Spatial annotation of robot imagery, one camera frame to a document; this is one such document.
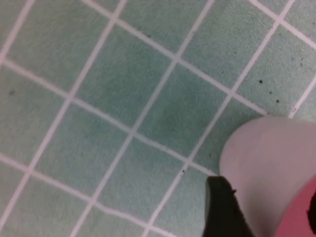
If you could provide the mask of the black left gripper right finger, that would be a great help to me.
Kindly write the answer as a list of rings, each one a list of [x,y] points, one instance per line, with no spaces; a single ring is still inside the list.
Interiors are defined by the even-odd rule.
[[[316,223],[316,205],[313,203],[310,203],[309,208],[307,210],[307,219],[309,224]]]

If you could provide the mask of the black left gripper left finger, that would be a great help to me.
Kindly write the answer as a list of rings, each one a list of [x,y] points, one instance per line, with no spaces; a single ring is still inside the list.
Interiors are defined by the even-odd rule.
[[[236,190],[223,176],[209,176],[205,189],[204,237],[253,237],[240,209]]]

